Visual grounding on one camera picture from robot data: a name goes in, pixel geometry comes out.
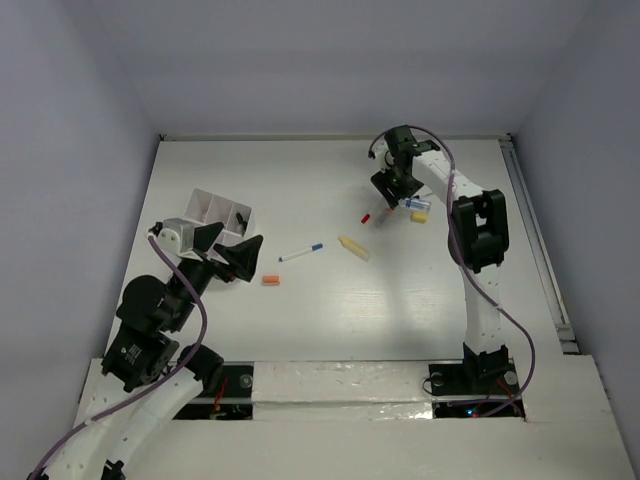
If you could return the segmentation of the black scissors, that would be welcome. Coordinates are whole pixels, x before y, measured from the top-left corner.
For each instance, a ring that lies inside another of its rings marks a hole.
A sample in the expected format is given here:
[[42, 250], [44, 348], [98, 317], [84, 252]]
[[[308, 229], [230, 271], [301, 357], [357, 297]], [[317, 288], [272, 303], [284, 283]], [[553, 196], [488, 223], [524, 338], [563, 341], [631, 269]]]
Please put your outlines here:
[[242, 234], [245, 234], [248, 228], [248, 221], [243, 217], [243, 215], [240, 212], [237, 212], [235, 214], [235, 218], [237, 220], [239, 227], [242, 229]]

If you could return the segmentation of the blue capped white marker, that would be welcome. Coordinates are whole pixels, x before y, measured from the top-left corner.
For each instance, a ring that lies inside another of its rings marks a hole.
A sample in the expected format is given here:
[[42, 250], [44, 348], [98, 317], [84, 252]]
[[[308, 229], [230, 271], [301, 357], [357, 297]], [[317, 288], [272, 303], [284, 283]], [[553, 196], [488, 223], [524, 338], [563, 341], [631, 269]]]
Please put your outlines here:
[[315, 252], [317, 250], [320, 250], [322, 248], [323, 248], [323, 244], [322, 243], [317, 243], [317, 244], [311, 245], [309, 247], [306, 247], [306, 248], [304, 248], [302, 250], [295, 251], [295, 252], [292, 252], [292, 253], [288, 253], [288, 254], [279, 256], [278, 257], [278, 262], [280, 262], [280, 263], [287, 262], [287, 261], [290, 261], [292, 259], [304, 256], [304, 255], [308, 255], [308, 254], [310, 254], [312, 252]]

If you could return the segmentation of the yellow eraser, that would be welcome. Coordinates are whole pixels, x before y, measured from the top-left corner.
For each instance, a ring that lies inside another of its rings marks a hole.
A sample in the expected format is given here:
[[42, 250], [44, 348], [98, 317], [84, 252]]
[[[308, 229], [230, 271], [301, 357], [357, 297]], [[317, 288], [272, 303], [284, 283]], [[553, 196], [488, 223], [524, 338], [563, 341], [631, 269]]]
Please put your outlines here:
[[424, 211], [414, 211], [411, 213], [410, 219], [414, 223], [425, 224], [429, 219], [429, 215]]

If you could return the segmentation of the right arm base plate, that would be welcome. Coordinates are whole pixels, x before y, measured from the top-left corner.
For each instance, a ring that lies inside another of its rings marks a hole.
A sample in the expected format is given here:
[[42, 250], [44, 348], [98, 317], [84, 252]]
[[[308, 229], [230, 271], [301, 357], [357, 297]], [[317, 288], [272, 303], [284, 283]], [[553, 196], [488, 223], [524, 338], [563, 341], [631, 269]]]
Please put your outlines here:
[[498, 376], [473, 380], [461, 363], [434, 363], [429, 365], [428, 375], [422, 382], [436, 419], [524, 419], [523, 402], [516, 398], [519, 388], [513, 366]]

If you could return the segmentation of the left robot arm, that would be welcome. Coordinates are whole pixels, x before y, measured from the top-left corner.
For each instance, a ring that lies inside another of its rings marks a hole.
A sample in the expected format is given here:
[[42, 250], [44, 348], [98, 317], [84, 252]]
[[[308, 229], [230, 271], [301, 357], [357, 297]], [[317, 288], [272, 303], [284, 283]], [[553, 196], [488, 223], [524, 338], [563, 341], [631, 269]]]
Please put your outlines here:
[[202, 295], [213, 280], [249, 282], [263, 243], [218, 243], [221, 222], [180, 218], [151, 227], [146, 240], [171, 270], [166, 281], [141, 275], [124, 288], [118, 331], [81, 421], [30, 473], [32, 479], [129, 479], [174, 416], [198, 395], [224, 385], [224, 359], [204, 344]]

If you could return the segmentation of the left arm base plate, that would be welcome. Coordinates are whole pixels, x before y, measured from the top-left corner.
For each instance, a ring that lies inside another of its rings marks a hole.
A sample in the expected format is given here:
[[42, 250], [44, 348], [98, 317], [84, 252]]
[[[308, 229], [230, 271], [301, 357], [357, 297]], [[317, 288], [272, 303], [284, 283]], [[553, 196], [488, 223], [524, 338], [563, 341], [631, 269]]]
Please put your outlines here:
[[225, 363], [219, 386], [184, 406], [175, 420], [238, 421], [253, 418], [253, 362]]

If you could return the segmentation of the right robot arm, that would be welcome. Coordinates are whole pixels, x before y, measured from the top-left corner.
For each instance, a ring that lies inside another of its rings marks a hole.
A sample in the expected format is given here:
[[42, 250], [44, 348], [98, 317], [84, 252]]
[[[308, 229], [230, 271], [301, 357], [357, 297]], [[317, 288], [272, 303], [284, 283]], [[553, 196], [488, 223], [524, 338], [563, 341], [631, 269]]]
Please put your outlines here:
[[379, 163], [371, 182], [391, 208], [426, 187], [446, 208], [448, 250], [461, 272], [466, 308], [463, 357], [430, 365], [435, 396], [487, 396], [512, 370], [498, 310], [500, 267], [509, 248], [506, 198], [464, 175], [435, 137], [419, 140], [401, 125], [379, 134], [368, 155]]

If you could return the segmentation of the blue clear glue bottle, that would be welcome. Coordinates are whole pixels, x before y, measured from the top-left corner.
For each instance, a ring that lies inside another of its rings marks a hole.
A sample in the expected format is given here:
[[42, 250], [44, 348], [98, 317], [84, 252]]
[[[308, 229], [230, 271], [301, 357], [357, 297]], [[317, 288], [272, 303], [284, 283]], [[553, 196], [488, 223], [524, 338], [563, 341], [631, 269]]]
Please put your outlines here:
[[408, 198], [401, 199], [398, 202], [398, 206], [411, 211], [429, 212], [431, 208], [431, 202], [421, 198]]

